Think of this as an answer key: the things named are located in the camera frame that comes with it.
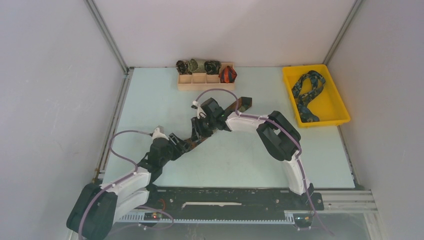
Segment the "yellow plastic tray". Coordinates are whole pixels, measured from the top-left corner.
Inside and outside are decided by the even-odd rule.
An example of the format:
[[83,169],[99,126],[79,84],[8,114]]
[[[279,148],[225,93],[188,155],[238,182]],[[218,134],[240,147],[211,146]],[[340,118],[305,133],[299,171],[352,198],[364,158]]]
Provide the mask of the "yellow plastic tray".
[[[308,108],[311,112],[318,116],[319,122],[301,122],[296,102],[292,94],[292,87],[299,80],[301,75],[314,70],[320,73],[326,80],[326,84],[322,93],[310,102]],[[294,117],[297,126],[300,128],[309,127],[324,127],[324,126],[339,126],[351,120],[350,115],[345,107],[345,104],[336,88],[336,85],[330,75],[326,65],[299,65],[285,66],[282,68],[282,80],[288,92],[288,98],[294,111]],[[307,79],[303,83],[301,94],[304,94],[312,89],[310,80]]]

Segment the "wooden compartment box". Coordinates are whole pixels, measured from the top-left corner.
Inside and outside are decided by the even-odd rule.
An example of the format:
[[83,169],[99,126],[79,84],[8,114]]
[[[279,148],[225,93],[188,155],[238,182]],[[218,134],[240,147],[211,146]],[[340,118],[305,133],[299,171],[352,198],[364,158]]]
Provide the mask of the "wooden compartment box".
[[[234,67],[233,62],[221,62],[221,71],[226,67]],[[219,74],[207,75],[206,73],[178,74],[177,89],[179,91],[205,91],[213,88],[235,90],[236,83],[220,83]]]

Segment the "aluminium frame rail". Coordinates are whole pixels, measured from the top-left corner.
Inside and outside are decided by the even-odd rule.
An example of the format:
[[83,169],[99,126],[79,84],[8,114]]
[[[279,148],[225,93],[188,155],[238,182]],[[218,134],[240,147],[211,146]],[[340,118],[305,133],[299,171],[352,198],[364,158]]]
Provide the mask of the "aluminium frame rail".
[[299,196],[286,188],[153,187],[122,203],[96,185],[84,188],[68,225],[105,229],[122,222],[280,223],[303,221],[316,213],[373,213],[368,190],[317,189]]

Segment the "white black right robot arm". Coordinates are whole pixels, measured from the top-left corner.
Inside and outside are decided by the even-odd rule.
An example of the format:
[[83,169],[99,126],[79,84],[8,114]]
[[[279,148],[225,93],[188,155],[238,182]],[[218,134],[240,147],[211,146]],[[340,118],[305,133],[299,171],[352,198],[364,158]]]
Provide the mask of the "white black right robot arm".
[[193,101],[191,107],[196,110],[196,116],[191,118],[189,142],[194,148],[216,131],[258,134],[267,152],[283,163],[292,192],[291,204],[297,209],[304,209],[311,202],[313,187],[300,167],[301,136],[279,111],[262,116],[246,114],[252,102],[250,97],[240,97],[223,109],[214,98],[202,104]]

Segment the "brown green patterned tie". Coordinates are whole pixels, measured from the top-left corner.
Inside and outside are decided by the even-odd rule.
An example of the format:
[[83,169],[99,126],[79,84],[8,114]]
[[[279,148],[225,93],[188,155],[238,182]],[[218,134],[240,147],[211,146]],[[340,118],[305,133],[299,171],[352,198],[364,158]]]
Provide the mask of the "brown green patterned tie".
[[[243,113],[252,106],[252,101],[253,101],[253,99],[251,97],[244,97],[243,96],[243,97],[238,98],[235,102],[233,102],[228,107],[232,108],[232,113],[235,113],[236,111]],[[190,138],[186,139],[185,141],[187,141],[190,144],[190,150],[193,150],[195,147],[200,145],[206,139],[204,139],[204,140],[191,140],[191,137],[190,137]]]

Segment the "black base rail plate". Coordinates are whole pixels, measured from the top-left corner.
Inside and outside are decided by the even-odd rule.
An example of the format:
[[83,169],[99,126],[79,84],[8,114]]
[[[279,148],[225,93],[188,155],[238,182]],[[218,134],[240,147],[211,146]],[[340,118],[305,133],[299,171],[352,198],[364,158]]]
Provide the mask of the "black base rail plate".
[[288,212],[324,210],[322,195],[298,196],[287,188],[158,187],[147,207],[175,221],[283,221]]

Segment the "orange navy rolled tie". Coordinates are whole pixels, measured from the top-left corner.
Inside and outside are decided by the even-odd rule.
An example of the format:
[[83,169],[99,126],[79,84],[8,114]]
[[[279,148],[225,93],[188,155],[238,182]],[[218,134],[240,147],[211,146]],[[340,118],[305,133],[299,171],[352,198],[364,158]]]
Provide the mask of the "orange navy rolled tie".
[[236,78],[237,78],[238,74],[235,71],[235,69],[230,66],[227,65],[222,71],[221,73],[218,75],[220,83],[223,84],[232,84],[235,82]]

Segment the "dark patterned rolled tie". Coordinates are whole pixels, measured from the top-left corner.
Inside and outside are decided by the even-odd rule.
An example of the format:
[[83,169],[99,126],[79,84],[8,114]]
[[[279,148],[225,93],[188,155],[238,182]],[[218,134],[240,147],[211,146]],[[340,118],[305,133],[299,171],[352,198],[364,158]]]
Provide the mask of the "dark patterned rolled tie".
[[188,60],[178,60],[175,64],[175,68],[180,75],[191,75],[192,72],[189,69]]

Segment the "blue patterned tie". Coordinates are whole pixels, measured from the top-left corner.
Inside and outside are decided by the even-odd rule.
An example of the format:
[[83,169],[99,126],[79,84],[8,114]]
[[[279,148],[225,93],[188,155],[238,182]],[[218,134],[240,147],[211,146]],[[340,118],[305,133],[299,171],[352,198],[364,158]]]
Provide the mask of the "blue patterned tie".
[[[305,80],[310,80],[311,90],[301,93]],[[313,114],[308,105],[319,96],[326,85],[326,79],[317,71],[310,70],[301,75],[298,81],[291,89],[293,98],[296,102],[296,108],[302,123],[319,122],[320,118]]]

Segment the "olive green rolled tie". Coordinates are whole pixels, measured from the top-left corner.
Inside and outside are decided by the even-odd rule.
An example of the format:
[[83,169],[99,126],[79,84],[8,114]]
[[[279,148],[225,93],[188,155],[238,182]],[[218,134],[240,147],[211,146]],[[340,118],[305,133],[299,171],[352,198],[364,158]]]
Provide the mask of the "olive green rolled tie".
[[204,59],[192,58],[188,61],[188,71],[191,73],[206,73]]

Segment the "black green rolled tie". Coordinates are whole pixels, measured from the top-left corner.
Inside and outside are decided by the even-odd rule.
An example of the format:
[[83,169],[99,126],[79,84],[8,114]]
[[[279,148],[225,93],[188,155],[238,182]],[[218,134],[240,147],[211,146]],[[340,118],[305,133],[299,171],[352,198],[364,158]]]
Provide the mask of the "black green rolled tie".
[[204,70],[207,75],[218,75],[220,73],[222,63],[218,60],[206,60],[204,62]]

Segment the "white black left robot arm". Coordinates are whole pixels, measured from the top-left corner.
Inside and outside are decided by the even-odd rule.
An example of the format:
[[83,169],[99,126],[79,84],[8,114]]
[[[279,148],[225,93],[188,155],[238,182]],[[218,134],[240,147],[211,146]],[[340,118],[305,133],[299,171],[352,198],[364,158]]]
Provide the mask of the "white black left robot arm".
[[111,183],[87,184],[81,191],[66,227],[87,240],[103,240],[121,217],[138,206],[153,208],[158,194],[150,190],[169,161],[191,150],[187,140],[175,134],[150,134],[149,151],[139,161],[130,160],[132,170]]

